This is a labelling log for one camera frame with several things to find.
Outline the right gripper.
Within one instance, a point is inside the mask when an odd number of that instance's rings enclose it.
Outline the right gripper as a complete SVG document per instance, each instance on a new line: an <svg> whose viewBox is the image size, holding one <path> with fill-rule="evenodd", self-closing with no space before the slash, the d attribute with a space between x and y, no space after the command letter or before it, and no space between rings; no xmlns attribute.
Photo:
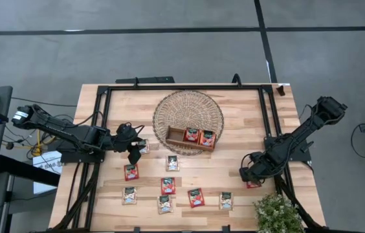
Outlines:
<svg viewBox="0 0 365 233"><path fill-rule="evenodd" d="M252 184L261 184L263 179L260 177L269 177L276 175L276 167L266 158L265 154L258 151L251 153L251 161L253 165L250 167L251 174L248 174L248 167L241 167L239 174L243 182Z"/></svg>

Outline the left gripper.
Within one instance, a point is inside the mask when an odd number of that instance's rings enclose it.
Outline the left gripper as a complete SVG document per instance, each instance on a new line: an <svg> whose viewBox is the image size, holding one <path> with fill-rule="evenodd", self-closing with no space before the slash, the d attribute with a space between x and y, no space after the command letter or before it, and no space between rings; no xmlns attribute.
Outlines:
<svg viewBox="0 0 365 233"><path fill-rule="evenodd" d="M119 125L116 131L115 151L125 152L128 150L129 155L127 158L130 164L136 164L141 158L139 146L137 144L131 144L136 139L136 137L136 129L132 127L130 122Z"/></svg>

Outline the orange peach tea packet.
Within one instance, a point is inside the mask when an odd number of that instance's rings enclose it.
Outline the orange peach tea packet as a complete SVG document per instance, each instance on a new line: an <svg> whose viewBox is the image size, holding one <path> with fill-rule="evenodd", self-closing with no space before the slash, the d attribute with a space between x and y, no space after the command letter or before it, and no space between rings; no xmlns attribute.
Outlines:
<svg viewBox="0 0 365 233"><path fill-rule="evenodd" d="M201 146L213 148L215 140L216 140L216 134L213 131L203 130L201 132L199 144Z"/></svg>

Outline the wooden three-compartment tea box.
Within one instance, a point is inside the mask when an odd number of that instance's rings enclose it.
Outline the wooden three-compartment tea box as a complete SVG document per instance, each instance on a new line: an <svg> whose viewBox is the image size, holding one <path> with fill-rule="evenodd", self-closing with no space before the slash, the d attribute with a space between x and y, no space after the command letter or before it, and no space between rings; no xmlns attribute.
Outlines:
<svg viewBox="0 0 365 233"><path fill-rule="evenodd" d="M204 150L204 151L214 151L214 148L216 146L216 142L217 142L217 137L214 143L214 147L210 148L210 147L206 147L206 146L201 146L199 144L199 142L193 143L193 142L185 142L184 139L184 133L185 133L185 129L180 129L180 128L173 128L173 127L168 127L167 129L167 133L166 133L166 143L168 144L172 144L172 145L176 145L176 146L182 146L182 147L186 147L186 148L190 148L190 149L196 149L196 150Z"/></svg>

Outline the green plant in black pot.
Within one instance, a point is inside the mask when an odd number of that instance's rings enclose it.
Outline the green plant in black pot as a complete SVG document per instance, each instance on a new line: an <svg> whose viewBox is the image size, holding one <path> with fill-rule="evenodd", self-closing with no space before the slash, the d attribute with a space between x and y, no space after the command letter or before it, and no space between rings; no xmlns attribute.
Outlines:
<svg viewBox="0 0 365 233"><path fill-rule="evenodd" d="M258 233L305 233L298 205L279 194L267 194L254 203Z"/></svg>

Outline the round woven straw placemat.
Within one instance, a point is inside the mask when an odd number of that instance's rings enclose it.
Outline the round woven straw placemat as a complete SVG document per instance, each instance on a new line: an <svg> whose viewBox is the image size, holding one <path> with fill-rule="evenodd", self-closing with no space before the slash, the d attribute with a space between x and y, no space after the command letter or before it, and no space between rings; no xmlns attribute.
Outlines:
<svg viewBox="0 0 365 233"><path fill-rule="evenodd" d="M195 90L176 91L164 97L153 114L153 132L157 140L170 151L185 156L203 151L166 142L168 127L197 128L213 131L219 139L224 129L224 116L217 102L207 94Z"/></svg>

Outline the long black bar device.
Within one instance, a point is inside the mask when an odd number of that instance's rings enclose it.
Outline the long black bar device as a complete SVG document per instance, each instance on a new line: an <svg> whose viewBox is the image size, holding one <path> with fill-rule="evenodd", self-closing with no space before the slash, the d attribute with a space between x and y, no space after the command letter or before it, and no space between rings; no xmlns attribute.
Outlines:
<svg viewBox="0 0 365 233"><path fill-rule="evenodd" d="M175 80L172 76L154 76L154 77L145 77L145 78L125 78L125 79L117 79L115 83L175 83Z"/></svg>

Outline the white printed paper sheet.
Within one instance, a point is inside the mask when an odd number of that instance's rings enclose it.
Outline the white printed paper sheet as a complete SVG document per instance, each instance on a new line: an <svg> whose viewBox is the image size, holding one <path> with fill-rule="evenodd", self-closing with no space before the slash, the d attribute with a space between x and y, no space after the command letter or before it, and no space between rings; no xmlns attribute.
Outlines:
<svg viewBox="0 0 365 233"><path fill-rule="evenodd" d="M63 165L61 163L61 153L58 151L50 151L46 152L43 155L37 156L33 158L33 166L36 168L41 168L43 170L47 170L48 172L56 173L61 175L63 170ZM33 182L33 193L34 194L42 194L45 192L49 192L51 190L55 190L55 186Z"/></svg>

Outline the black support beam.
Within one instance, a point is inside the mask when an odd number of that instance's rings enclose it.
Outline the black support beam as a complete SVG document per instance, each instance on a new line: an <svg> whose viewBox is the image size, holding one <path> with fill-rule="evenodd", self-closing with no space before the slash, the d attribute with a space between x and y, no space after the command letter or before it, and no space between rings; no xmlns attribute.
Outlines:
<svg viewBox="0 0 365 233"><path fill-rule="evenodd" d="M10 157L0 155L0 173L3 172L51 186L58 186L60 181L60 175L57 173L52 173Z"/></svg>

